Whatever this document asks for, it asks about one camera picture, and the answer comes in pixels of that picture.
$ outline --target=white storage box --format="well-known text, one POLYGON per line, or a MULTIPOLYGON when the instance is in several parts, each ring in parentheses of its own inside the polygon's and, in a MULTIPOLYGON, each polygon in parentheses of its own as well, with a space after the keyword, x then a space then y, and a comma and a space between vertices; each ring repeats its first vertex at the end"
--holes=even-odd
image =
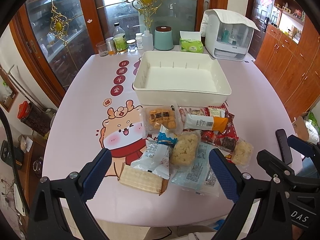
POLYGON ((235 61, 244 60, 249 50, 255 23, 243 15, 211 9, 204 12, 201 35, 205 36, 205 47, 215 58, 235 61))
POLYGON ((231 88, 219 62, 208 54, 147 51, 133 88, 143 105, 221 106, 231 88))

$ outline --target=glass door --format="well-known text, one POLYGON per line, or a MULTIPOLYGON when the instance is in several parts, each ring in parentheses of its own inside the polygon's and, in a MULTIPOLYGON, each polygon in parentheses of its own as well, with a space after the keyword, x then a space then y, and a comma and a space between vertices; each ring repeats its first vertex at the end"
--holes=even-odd
POLYGON ((80 0, 27 0, 26 10, 37 46, 65 91, 94 54, 80 0))
POLYGON ((203 4, 198 0, 95 0, 95 3, 105 39, 113 35, 116 22, 120 23, 128 40, 145 30, 134 27, 136 25, 146 25, 152 34, 157 26, 166 25, 172 28, 173 43, 178 45, 180 31, 195 31, 197 13, 203 14, 203 4), (143 7, 148 7, 149 11, 138 11, 143 7))

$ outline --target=green tissue box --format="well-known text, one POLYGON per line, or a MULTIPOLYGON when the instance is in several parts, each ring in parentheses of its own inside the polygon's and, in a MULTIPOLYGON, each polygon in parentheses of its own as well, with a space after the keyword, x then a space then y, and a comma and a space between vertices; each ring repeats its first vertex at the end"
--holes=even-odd
POLYGON ((180 38, 180 51, 203 53, 203 44, 196 40, 182 40, 180 38))

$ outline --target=pink tablecloth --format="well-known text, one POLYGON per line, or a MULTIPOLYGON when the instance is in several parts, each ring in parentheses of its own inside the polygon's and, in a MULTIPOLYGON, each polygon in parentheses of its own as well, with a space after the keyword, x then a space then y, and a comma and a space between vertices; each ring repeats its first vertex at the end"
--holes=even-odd
MULTIPOLYGON (((44 176, 61 179, 72 171, 80 171, 102 146, 113 149, 112 155, 118 162, 129 164, 140 156, 144 145, 141 131, 135 126, 139 123, 140 104, 132 83, 138 67, 135 63, 141 56, 140 52, 94 55, 84 64, 54 120, 44 156, 44 176)), ((232 89, 227 103, 228 110, 235 115, 236 132, 254 146, 247 172, 254 178, 270 179, 258 166, 256 154, 267 149, 281 158, 275 131, 284 128, 288 136, 293 134, 290 119, 267 79, 251 61, 219 63, 232 89)), ((294 150, 292 156, 291 167, 297 172, 302 168, 301 157, 294 150)), ((109 176, 87 205, 97 219, 160 227, 220 217, 230 211, 233 203, 222 190, 217 198, 169 184, 166 192, 158 196, 122 186, 116 177, 109 176)))

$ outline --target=red container lid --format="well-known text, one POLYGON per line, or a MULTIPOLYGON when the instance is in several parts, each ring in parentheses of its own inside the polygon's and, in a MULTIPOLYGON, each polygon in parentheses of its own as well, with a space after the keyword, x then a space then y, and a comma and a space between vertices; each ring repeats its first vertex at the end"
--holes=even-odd
POLYGON ((22 119, 28 116, 30 112, 30 106, 27 101, 24 101, 19 105, 18 119, 22 119))

